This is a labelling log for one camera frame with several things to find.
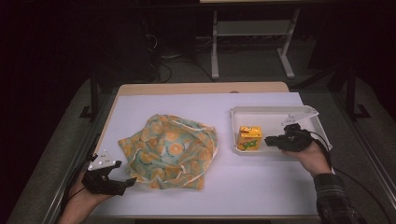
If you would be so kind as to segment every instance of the metal stand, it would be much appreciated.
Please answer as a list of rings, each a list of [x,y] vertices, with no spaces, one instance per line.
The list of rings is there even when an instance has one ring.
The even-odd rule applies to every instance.
[[[96,80],[96,75],[94,71],[91,72],[90,78],[91,84],[91,113],[88,112],[90,110],[89,106],[84,106],[81,114],[79,115],[80,118],[89,118],[90,121],[93,121],[98,113],[98,83]]]
[[[290,41],[291,38],[293,37],[294,28],[296,27],[299,14],[300,14],[300,9],[299,8],[295,9],[289,24],[288,33],[286,34],[286,42],[281,49],[277,49],[277,53],[279,55],[280,61],[282,62],[283,68],[285,69],[286,76],[290,79],[294,78],[294,73],[293,70],[291,69],[286,53],[288,52]]]
[[[349,117],[356,121],[356,119],[367,119],[370,118],[370,114],[367,112],[364,105],[358,105],[361,113],[355,113],[355,84],[356,84],[356,73],[353,66],[349,67],[350,71],[347,76],[347,88],[346,88],[346,112]]]
[[[212,78],[219,78],[218,64],[218,36],[231,35],[285,35],[286,41],[282,48],[278,49],[280,61],[288,78],[294,78],[287,52],[297,23],[300,9],[294,10],[291,20],[283,21],[218,21],[218,12],[213,13],[213,46],[211,54]]]

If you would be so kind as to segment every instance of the crumpled fabric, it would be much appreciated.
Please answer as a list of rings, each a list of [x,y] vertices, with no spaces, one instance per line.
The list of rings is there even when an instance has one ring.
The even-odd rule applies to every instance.
[[[143,130],[121,139],[127,172],[153,189],[202,189],[217,153],[214,127],[172,115],[154,115]]]

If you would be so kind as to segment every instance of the white table surface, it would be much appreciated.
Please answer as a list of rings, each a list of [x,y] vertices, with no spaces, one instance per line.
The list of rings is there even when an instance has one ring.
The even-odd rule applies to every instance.
[[[170,114],[215,126],[218,154],[194,189],[150,189],[136,183],[101,203],[92,216],[105,217],[316,217],[316,192],[301,164],[277,156],[240,156],[233,151],[231,109],[236,106],[303,105],[296,92],[211,93],[119,96],[102,133],[98,154],[106,149],[122,161],[109,177],[129,178],[118,140],[140,131],[154,114]]]

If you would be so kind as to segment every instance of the black wire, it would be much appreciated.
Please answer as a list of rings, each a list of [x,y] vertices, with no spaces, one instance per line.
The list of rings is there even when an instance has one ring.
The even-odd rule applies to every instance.
[[[170,61],[173,61],[174,59],[178,59],[178,58],[181,58],[181,57],[183,57],[184,55],[183,54],[181,54],[181,53],[177,53],[177,54],[174,54],[174,55],[168,55],[168,56],[164,56],[164,55],[156,55],[158,58],[160,58],[161,60],[163,60],[164,62],[170,62]]]
[[[189,62],[189,61],[166,62],[166,63],[190,63],[190,64],[193,64],[193,65],[195,65],[195,66],[201,68],[201,70],[203,70],[203,71],[205,72],[205,74],[210,78],[210,80],[211,80],[212,82],[215,81],[215,80],[212,78],[212,76],[210,76],[210,74],[207,73],[206,70],[205,70],[201,65],[199,65],[198,63],[193,63],[193,62]]]
[[[79,194],[80,192],[82,192],[84,189],[85,189],[85,187],[82,188],[82,189],[79,189],[76,193],[74,193],[72,196],[70,196],[68,200],[70,201],[70,199],[72,199],[74,196],[78,195],[78,194]]]
[[[220,36],[218,37],[217,43],[218,43],[218,47],[219,47],[219,43],[221,43],[221,41],[225,38],[225,36]],[[206,43],[204,43],[203,45],[199,46],[196,51],[201,51],[203,49],[207,49],[209,47],[212,47],[213,45],[213,38],[211,38],[209,41],[207,41]]]
[[[84,166],[85,162],[87,160],[84,160],[81,164],[79,164],[74,170],[73,173],[71,174],[69,181],[67,182],[66,188],[64,189],[64,195],[61,199],[61,212],[59,216],[61,216],[64,213],[64,209],[66,208],[67,203],[69,202],[69,193],[71,188],[73,187],[74,183],[78,179],[79,172],[81,171],[82,167]]]
[[[382,213],[384,214],[385,219],[387,220],[387,222],[388,222],[389,224],[392,224],[391,219],[390,219],[388,213],[385,211],[384,206],[382,206],[381,202],[374,196],[374,194],[373,194],[370,190],[368,190],[368,189],[367,189],[366,187],[364,187],[363,184],[361,184],[358,180],[356,180],[355,178],[353,178],[351,175],[348,175],[348,174],[345,173],[344,171],[341,171],[341,170],[339,170],[339,169],[337,169],[337,168],[334,168],[334,167],[333,167],[333,169],[334,169],[334,171],[336,171],[336,172],[338,172],[338,173],[341,173],[342,175],[346,176],[347,178],[349,178],[350,180],[352,180],[355,184],[359,185],[364,191],[366,191],[366,192],[373,198],[373,200],[378,204],[378,206],[379,206],[379,208],[381,209]]]
[[[160,81],[161,81],[161,83],[166,83],[166,82],[168,82],[170,79],[171,79],[171,77],[172,77],[172,75],[173,75],[173,73],[172,73],[172,69],[170,68],[170,67],[168,67],[168,66],[166,66],[165,64],[163,64],[163,63],[161,63],[160,65],[158,65],[158,66],[162,66],[162,67],[165,67],[165,68],[167,68],[168,70],[169,70],[169,77],[166,79],[166,80],[163,80],[163,78],[161,77],[161,73],[159,72],[159,79],[160,79]]]
[[[322,136],[320,136],[320,134],[318,134],[318,133],[314,133],[314,134],[316,134],[318,137],[320,137],[320,139],[321,139],[321,140],[324,142],[324,144],[326,145],[326,150],[327,150],[328,152],[330,152],[329,145],[327,144],[326,140],[324,140],[324,138],[323,138]]]
[[[222,46],[222,45],[218,46],[218,52],[219,53],[222,53],[222,54],[235,54],[235,53],[241,51],[241,49],[236,49],[235,48],[237,46],[240,47],[241,46],[240,44],[235,44],[234,41],[231,38],[229,38],[228,41],[230,41],[231,44],[227,44],[226,46]]]

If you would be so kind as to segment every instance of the robotic hand controller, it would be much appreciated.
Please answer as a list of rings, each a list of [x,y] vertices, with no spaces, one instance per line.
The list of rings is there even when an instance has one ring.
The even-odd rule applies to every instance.
[[[120,168],[120,165],[121,161],[114,161],[105,150],[100,156],[93,157],[81,182],[91,193],[121,196],[127,188],[134,185],[136,178],[127,179],[125,182],[109,179],[110,172],[115,168]]]
[[[298,123],[287,125],[284,128],[285,134],[279,136],[268,136],[264,139],[268,147],[277,147],[281,150],[299,152],[308,148],[312,141],[315,141],[326,158],[327,163],[332,168],[330,152],[323,144],[311,136],[311,132],[301,129]]]

